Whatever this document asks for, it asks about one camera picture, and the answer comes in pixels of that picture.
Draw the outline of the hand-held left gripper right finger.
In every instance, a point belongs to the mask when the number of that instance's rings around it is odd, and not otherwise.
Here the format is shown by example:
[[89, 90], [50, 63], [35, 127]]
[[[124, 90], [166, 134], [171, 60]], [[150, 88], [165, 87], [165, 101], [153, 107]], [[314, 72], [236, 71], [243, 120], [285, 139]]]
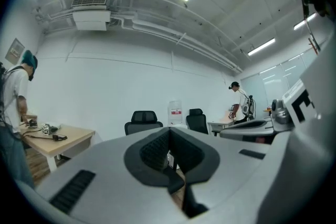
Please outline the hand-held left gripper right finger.
[[195, 131], [175, 128], [172, 132], [200, 142], [215, 154], [205, 153], [192, 171], [204, 176], [205, 182], [186, 187], [197, 204], [206, 211], [193, 220], [257, 220], [260, 206], [275, 178], [274, 146], [216, 138]]

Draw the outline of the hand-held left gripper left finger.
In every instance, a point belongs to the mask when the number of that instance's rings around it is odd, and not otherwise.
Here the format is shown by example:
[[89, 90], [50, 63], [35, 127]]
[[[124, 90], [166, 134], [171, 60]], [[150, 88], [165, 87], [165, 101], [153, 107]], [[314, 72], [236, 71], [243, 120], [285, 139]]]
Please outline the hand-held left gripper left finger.
[[95, 177], [70, 216], [80, 221], [186, 221], [166, 188], [138, 182], [124, 164], [124, 154], [151, 130], [96, 144], [58, 167], [36, 188], [49, 201], [80, 170]]

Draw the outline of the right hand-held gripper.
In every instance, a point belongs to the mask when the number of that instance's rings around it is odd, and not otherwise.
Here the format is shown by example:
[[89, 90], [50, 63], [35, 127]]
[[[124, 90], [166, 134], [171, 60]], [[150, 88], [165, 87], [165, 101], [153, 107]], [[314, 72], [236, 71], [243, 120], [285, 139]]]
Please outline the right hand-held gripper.
[[[260, 223], [335, 223], [335, 39], [326, 42], [301, 81], [303, 91], [285, 101], [295, 127], [260, 207]], [[266, 124], [234, 124], [219, 136], [242, 141], [274, 135]]]

